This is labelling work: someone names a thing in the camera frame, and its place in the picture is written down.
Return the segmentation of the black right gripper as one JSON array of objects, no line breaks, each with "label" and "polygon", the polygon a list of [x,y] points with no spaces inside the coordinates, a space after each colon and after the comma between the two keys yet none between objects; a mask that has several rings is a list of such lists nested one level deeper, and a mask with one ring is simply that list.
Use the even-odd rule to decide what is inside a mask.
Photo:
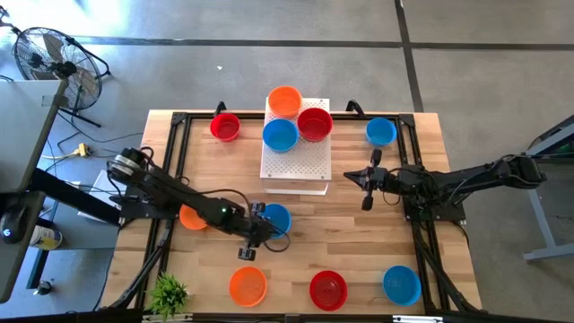
[{"label": "black right gripper", "polygon": [[364,193],[361,209],[370,211],[373,206],[374,186],[369,177],[375,172],[375,189],[387,193],[400,193],[402,182],[400,179],[385,168],[379,168],[381,162],[381,150],[374,149],[370,157],[370,165],[363,170],[346,171],[344,176],[360,187]]}]

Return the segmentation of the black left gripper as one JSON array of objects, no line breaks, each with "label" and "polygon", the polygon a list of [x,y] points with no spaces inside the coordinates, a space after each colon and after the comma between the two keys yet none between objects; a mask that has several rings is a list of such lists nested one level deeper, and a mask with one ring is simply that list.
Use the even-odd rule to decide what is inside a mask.
[{"label": "black left gripper", "polygon": [[223,221],[222,226],[228,234],[246,239],[245,245],[239,249],[238,258],[241,260],[254,261],[256,248],[272,238],[274,226],[264,217],[264,211],[265,203],[254,203],[253,220],[244,213],[233,212]]}]

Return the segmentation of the blue plastic mini bowl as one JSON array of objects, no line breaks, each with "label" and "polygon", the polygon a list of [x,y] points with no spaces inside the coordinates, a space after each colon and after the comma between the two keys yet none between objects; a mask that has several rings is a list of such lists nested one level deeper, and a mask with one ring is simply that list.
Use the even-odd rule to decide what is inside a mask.
[{"label": "blue plastic mini bowl", "polygon": [[265,206],[265,210],[261,213],[261,216],[269,221],[274,227],[277,227],[279,231],[273,233],[271,238],[273,240],[280,239],[285,233],[291,229],[291,213],[283,205],[280,204],[269,204]]},{"label": "blue plastic mini bowl", "polygon": [[287,153],[298,143],[300,134],[289,119],[277,118],[264,126],[262,137],[265,145],[272,151]]},{"label": "blue plastic mini bowl", "polygon": [[392,266],[383,275],[382,288],[394,304],[412,306],[422,295],[418,275],[407,266]]},{"label": "blue plastic mini bowl", "polygon": [[366,126],[366,137],[375,146],[392,144],[397,137],[396,126],[386,118],[373,118]]}]

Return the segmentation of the orange plastic mini bowl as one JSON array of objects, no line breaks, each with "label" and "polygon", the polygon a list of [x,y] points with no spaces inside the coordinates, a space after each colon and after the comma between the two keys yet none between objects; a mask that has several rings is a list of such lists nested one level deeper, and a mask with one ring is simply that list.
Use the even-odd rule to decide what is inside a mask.
[{"label": "orange plastic mini bowl", "polygon": [[278,86],[269,93],[268,105],[277,117],[294,118],[302,106],[302,96],[295,87]]},{"label": "orange plastic mini bowl", "polygon": [[207,227],[207,223],[197,211],[187,205],[182,205],[179,210],[179,220],[189,230],[199,231]]},{"label": "orange plastic mini bowl", "polygon": [[230,278],[229,293],[239,306],[256,306],[265,298],[266,292],[265,274],[254,266],[241,267]]}]

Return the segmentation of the red plastic mini bowl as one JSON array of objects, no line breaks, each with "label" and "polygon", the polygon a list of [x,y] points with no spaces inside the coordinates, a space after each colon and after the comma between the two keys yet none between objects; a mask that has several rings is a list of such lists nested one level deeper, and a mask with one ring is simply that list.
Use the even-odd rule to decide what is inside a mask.
[{"label": "red plastic mini bowl", "polygon": [[234,114],[219,114],[210,123],[212,135],[223,142],[235,140],[239,136],[239,130],[240,121]]},{"label": "red plastic mini bowl", "polygon": [[348,286],[344,278],[331,270],[318,272],[309,285],[312,302],[321,310],[339,310],[346,302]]},{"label": "red plastic mini bowl", "polygon": [[330,113],[320,108],[305,109],[297,118],[300,135],[310,142],[324,140],[333,130],[333,126]]}]

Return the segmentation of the white perforated metal shelf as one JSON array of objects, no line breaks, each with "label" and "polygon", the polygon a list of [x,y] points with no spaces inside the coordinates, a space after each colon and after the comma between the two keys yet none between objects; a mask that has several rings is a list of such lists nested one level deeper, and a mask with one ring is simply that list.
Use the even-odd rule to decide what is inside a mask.
[{"label": "white perforated metal shelf", "polygon": [[[264,123],[274,119],[277,116],[266,105]],[[297,126],[297,117],[285,119]],[[276,153],[263,141],[260,179],[268,194],[325,195],[332,180],[331,136],[310,142],[300,135],[287,153]]]}]

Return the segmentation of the small green artificial plant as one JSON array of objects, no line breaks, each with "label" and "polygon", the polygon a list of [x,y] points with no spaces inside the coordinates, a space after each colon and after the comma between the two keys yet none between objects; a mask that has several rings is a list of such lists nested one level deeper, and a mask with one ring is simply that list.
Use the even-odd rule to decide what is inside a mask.
[{"label": "small green artificial plant", "polygon": [[187,286],[169,273],[160,274],[153,289],[147,294],[151,300],[145,309],[161,316],[163,322],[180,313],[189,297]]}]

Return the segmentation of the white sheet on floor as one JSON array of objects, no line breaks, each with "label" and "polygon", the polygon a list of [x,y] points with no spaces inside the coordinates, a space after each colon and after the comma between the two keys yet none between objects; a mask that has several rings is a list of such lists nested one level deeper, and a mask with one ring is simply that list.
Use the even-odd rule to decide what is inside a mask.
[{"label": "white sheet on floor", "polygon": [[121,205],[117,202],[113,202],[110,198],[117,194],[119,189],[122,194],[126,191],[126,186],[115,180],[109,181],[107,172],[101,170],[95,182],[91,185],[82,184],[80,188],[87,192],[89,195],[98,198],[104,203],[114,206],[117,210],[121,209]]}]

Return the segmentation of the white and yellow can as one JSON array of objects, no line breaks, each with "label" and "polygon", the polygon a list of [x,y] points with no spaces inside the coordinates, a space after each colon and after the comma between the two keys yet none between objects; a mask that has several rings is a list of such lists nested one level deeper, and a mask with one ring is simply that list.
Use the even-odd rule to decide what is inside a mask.
[{"label": "white and yellow can", "polygon": [[63,236],[58,230],[36,225],[30,238],[30,246],[43,249],[57,249],[63,241]]}]

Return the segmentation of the black computer mouse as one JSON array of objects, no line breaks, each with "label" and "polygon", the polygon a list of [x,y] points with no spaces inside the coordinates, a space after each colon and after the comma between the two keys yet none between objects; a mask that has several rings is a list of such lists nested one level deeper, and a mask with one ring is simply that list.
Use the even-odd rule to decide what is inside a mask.
[{"label": "black computer mouse", "polygon": [[15,244],[21,241],[26,232],[27,206],[11,205],[0,217],[0,234],[6,244]]}]

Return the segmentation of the dark grey desk top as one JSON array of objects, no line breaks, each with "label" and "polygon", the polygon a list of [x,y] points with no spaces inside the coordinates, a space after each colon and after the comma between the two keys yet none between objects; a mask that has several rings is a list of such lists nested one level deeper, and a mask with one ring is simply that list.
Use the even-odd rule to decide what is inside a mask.
[{"label": "dark grey desk top", "polygon": [[0,195],[0,217],[11,205],[27,206],[27,226],[23,239],[15,244],[6,244],[0,234],[0,303],[7,302],[11,297],[45,198],[46,195],[39,191]]}]

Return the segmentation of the black floor fan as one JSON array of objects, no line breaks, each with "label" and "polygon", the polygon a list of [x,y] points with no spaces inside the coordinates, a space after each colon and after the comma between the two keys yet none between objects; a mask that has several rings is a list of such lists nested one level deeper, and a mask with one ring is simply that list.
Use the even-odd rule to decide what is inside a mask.
[{"label": "black floor fan", "polygon": [[99,99],[103,78],[110,74],[108,63],[61,31],[31,27],[24,31],[14,28],[13,32],[16,34],[13,56],[23,78],[65,82],[60,109],[99,127],[99,123],[82,117],[80,112]]}]

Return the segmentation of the light grey flat panel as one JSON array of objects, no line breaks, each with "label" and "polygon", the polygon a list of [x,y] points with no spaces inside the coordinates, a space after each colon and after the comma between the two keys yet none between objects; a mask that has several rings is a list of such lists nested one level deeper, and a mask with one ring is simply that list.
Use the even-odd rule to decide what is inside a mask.
[{"label": "light grey flat panel", "polygon": [[0,194],[29,185],[66,81],[0,81]]}]

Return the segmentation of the silver metal bracket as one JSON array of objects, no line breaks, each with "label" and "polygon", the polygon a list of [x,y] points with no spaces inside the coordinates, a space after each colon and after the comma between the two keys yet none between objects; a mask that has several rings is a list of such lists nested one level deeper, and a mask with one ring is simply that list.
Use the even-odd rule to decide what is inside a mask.
[{"label": "silver metal bracket", "polygon": [[168,315],[166,318],[162,315],[149,314],[142,316],[142,323],[184,322],[192,319],[193,315],[189,313],[175,314],[174,316]]},{"label": "silver metal bracket", "polygon": [[393,323],[444,323],[442,317],[393,315]]}]

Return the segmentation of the grey metal table frame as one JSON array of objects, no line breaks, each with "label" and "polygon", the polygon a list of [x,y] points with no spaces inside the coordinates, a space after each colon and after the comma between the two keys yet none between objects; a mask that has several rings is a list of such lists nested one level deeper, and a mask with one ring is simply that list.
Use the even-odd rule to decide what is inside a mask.
[{"label": "grey metal table frame", "polygon": [[[536,137],[528,146],[525,154],[534,155],[534,157],[550,163],[574,162],[574,159],[557,158],[558,150],[570,142],[574,143],[574,115],[562,120],[562,122]],[[556,244],[537,191],[531,189],[527,191],[527,194],[535,213],[535,219],[543,234],[545,247],[524,253],[524,260],[526,262],[534,262],[550,258],[574,256],[574,243]]]}]

